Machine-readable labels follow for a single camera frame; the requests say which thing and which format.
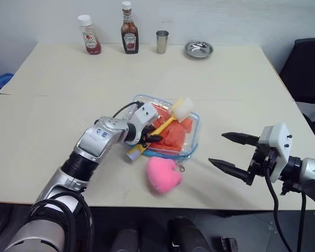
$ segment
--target white sponge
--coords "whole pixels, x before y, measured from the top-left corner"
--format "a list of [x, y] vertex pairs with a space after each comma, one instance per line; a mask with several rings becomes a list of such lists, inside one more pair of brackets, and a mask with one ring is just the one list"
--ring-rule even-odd
[[177, 101], [173, 107], [172, 112], [174, 115], [174, 118], [178, 120], [179, 122], [182, 122], [184, 119], [186, 119], [191, 111], [194, 109], [194, 104], [190, 98], [184, 98]]

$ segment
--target black chair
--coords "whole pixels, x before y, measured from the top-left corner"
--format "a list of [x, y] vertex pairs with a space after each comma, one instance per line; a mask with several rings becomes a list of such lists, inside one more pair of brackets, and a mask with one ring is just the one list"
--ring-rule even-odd
[[[315, 103], [315, 38], [295, 40], [280, 77], [295, 101]], [[315, 121], [304, 117], [315, 134]]]

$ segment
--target white wall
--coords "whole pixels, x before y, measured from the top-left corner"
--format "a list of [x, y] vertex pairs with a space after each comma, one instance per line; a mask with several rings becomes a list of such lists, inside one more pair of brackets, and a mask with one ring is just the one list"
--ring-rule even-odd
[[[261, 45], [280, 70], [293, 41], [315, 37], [315, 0], [133, 0], [140, 42], [155, 31], [171, 44]], [[90, 14], [103, 43], [121, 43], [121, 0], [0, 0], [0, 74], [15, 72], [39, 42], [81, 43], [77, 16]]]

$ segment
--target yellow handle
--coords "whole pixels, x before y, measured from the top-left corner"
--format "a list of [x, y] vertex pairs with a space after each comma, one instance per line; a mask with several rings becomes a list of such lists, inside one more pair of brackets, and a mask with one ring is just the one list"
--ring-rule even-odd
[[[165, 121], [160, 127], [154, 130], [151, 135], [160, 134], [172, 121], [174, 121], [174, 115], [172, 115], [167, 121]], [[135, 161], [140, 155], [148, 148], [151, 143], [147, 143], [146, 147], [143, 147], [141, 144], [137, 144], [130, 151], [127, 152], [127, 155], [131, 158], [132, 161]]]
[[169, 119], [167, 121], [165, 121], [160, 127], [158, 127], [156, 130], [154, 130], [151, 135], [158, 135], [160, 134], [165, 128], [167, 128], [167, 126], [169, 124], [172, 123], [172, 121], [175, 120], [174, 115], [172, 115], [171, 117], [169, 117]]

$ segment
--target orange food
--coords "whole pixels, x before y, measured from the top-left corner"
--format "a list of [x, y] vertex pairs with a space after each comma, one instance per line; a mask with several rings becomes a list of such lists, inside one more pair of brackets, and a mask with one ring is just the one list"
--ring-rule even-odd
[[181, 151], [185, 140], [185, 134], [191, 132], [193, 120], [190, 118], [185, 119], [182, 123], [177, 120], [171, 122], [161, 132], [163, 139], [157, 143], [151, 143], [150, 148]]
[[183, 126], [185, 133], [190, 133], [193, 125], [193, 120], [190, 118], [186, 118], [183, 120], [183, 122], [181, 122], [181, 125]]
[[158, 105], [153, 104], [153, 106], [155, 107], [155, 109], [157, 110], [158, 114], [159, 114], [159, 118], [153, 122], [153, 126], [155, 128], [160, 127], [165, 121], [167, 121], [172, 115], [170, 114], [170, 112]]

